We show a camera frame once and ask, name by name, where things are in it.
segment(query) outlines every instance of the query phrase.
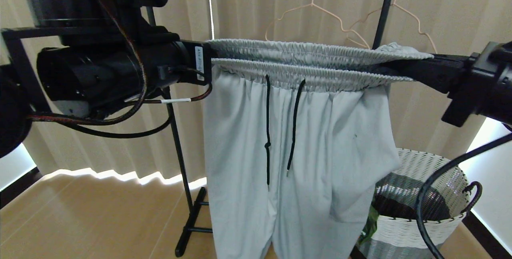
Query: basket handle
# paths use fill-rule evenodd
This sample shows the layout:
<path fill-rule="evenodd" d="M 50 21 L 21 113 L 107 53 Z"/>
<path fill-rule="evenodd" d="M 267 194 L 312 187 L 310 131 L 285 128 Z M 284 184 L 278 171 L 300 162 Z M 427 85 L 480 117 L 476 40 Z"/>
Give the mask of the basket handle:
<path fill-rule="evenodd" d="M 475 196 L 473 197 L 473 199 L 471 200 L 471 202 L 469 202 L 469 204 L 466 206 L 466 208 L 464 208 L 460 213 L 464 213 L 464 212 L 469 212 L 471 210 L 471 208 L 473 208 L 473 206 L 475 206 L 475 204 L 477 204 L 478 200 L 480 199 L 481 195 L 482 195 L 482 184 L 479 182 L 479 181 L 473 181 L 471 182 L 471 184 L 469 184 L 466 188 L 464 188 L 464 190 L 462 190 L 463 192 L 470 192 L 470 195 L 471 195 L 471 190 L 473 189 L 473 187 L 477 187 L 477 191 L 475 192 Z"/>

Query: white label on cable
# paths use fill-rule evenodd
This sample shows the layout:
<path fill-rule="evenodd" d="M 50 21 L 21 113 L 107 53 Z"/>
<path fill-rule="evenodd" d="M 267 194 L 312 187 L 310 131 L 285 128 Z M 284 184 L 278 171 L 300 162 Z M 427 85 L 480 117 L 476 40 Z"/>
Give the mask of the white label on cable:
<path fill-rule="evenodd" d="M 200 46 L 196 46 L 196 69 L 204 73 L 203 47 Z M 197 80 L 204 81 L 204 77 L 198 74 Z"/>

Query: waistband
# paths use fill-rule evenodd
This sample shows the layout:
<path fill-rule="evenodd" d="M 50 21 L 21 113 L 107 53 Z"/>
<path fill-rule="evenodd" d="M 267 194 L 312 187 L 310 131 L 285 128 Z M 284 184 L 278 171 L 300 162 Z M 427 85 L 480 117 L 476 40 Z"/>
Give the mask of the waistband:
<path fill-rule="evenodd" d="M 376 64 L 392 60 L 433 58 L 397 43 L 376 50 L 301 42 L 266 42 L 221 39 L 209 41 L 219 58 L 212 63 L 223 71 L 273 86 L 298 88 L 306 80 L 306 91 L 360 91 L 392 82 L 412 81 Z"/>

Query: drawstring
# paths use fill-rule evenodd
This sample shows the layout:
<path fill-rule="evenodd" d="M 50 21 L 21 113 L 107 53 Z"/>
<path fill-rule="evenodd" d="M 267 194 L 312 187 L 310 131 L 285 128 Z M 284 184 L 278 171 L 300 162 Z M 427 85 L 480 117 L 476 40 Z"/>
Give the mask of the drawstring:
<path fill-rule="evenodd" d="M 305 84 L 306 84 L 306 80 L 302 80 L 302 82 L 300 82 L 300 85 L 298 86 L 297 97 L 295 99 L 295 108 L 293 109 L 293 128 L 292 128 L 292 135 L 291 135 L 291 150 L 290 150 L 290 157 L 288 158 L 288 165 L 286 166 L 286 176 L 287 177 L 288 177 L 288 172 L 290 171 L 291 161 L 293 159 L 293 150 L 295 150 L 295 133 L 296 133 L 296 128 L 297 128 L 298 100 L 300 99 L 300 93 L 302 92 L 302 88 L 304 88 Z"/>
<path fill-rule="evenodd" d="M 270 190 L 270 120 L 269 120 L 269 109 L 270 109 L 270 77 L 268 75 L 265 76 L 265 80 L 267 81 L 267 143 L 265 143 L 265 150 L 267 151 L 267 189 Z M 286 166 L 286 176 L 288 177 L 288 172 L 290 171 L 291 161 L 293 159 L 293 151 L 295 150 L 295 137 L 296 137 L 296 129 L 297 129 L 297 113 L 298 113 L 298 102 L 300 100 L 300 94 L 302 93 L 302 89 L 304 89 L 304 85 L 306 84 L 306 80 L 302 80 L 297 90 L 297 97 L 295 99 L 295 108 L 293 109 L 293 128 L 292 128 L 292 137 L 291 137 L 291 150 L 290 157 L 288 158 L 288 164 Z"/>
<path fill-rule="evenodd" d="M 267 79 L 267 143 L 265 150 L 267 150 L 267 189 L 270 190 L 270 130 L 269 130 L 269 108 L 270 108 L 270 77 L 265 76 Z"/>

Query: gray sweatpants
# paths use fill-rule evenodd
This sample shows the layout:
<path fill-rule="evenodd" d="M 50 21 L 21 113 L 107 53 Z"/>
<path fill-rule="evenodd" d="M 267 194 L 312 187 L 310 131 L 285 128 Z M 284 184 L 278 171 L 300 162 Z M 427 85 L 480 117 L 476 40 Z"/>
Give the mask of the gray sweatpants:
<path fill-rule="evenodd" d="M 346 259 L 375 183 L 398 168 L 385 85 L 371 66 L 430 58 L 378 50 L 214 40 L 204 111 L 210 213 L 219 259 Z"/>

